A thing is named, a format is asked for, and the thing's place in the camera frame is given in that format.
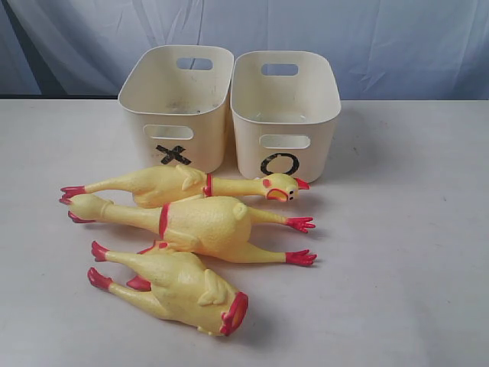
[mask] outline bin handle hole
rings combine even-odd
[[[210,59],[181,57],[176,60],[176,66],[182,70],[211,70],[214,67],[214,64]]]
[[[145,125],[143,131],[152,139],[190,140],[193,138],[193,130],[187,126]]]
[[[266,76],[294,76],[298,72],[295,63],[266,63],[261,67],[261,73]]]
[[[260,145],[266,149],[307,149],[311,139],[306,135],[262,135]]]

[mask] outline yellow rubber chicken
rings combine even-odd
[[[239,328],[248,308],[246,294],[206,268],[196,255],[154,247],[156,251],[144,255],[131,254],[109,251],[94,241],[96,261],[127,265],[147,279],[148,289],[133,291],[95,268],[89,269],[90,283],[159,319],[180,321],[209,335],[228,336]]]
[[[64,187],[62,199],[102,190],[123,190],[133,194],[134,201],[143,208],[162,207],[165,203],[203,193],[205,196],[262,195],[270,200],[293,200],[299,190],[309,185],[286,174],[271,174],[256,180],[228,180],[212,177],[184,164],[145,168],[124,176],[86,186]]]
[[[312,265],[316,255],[270,252],[248,242],[254,223],[277,223],[301,232],[314,228],[312,217],[286,218],[244,205],[231,196],[191,197],[161,208],[119,206],[93,194],[66,199],[69,217],[78,223],[111,222],[147,229],[160,235],[168,248],[210,255],[230,262],[286,262]]]

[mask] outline plastic bin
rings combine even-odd
[[[161,46],[141,57],[118,101],[146,165],[219,167],[233,66],[232,53],[220,47]]]
[[[324,57],[302,51],[240,56],[231,108],[243,176],[281,172],[307,182],[321,176],[341,110],[335,77]]]

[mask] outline letter x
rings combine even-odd
[[[180,163],[183,163],[185,165],[188,165],[188,164],[191,164],[192,161],[190,159],[187,159],[185,158],[184,156],[182,156],[180,153],[182,153],[183,151],[185,151],[185,148],[184,147],[181,147],[179,145],[177,145],[175,148],[173,148],[172,150],[170,149],[166,149],[165,147],[161,146],[161,145],[158,145],[156,147],[156,149],[158,151],[161,151],[162,153],[166,153],[167,155],[161,160],[161,163],[163,164],[169,164],[173,159],[176,159],[177,161],[179,161]]]

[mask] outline table surface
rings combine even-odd
[[[229,338],[154,319],[92,287],[90,243],[154,237],[75,225],[60,187],[141,168],[114,100],[0,100],[0,365],[487,366],[489,102],[344,101],[323,176],[299,200],[308,235],[257,226],[263,248],[317,265],[205,263],[250,297]],[[218,176],[237,177],[227,152]],[[131,196],[105,192],[123,204]],[[96,267],[115,281],[129,269]]]

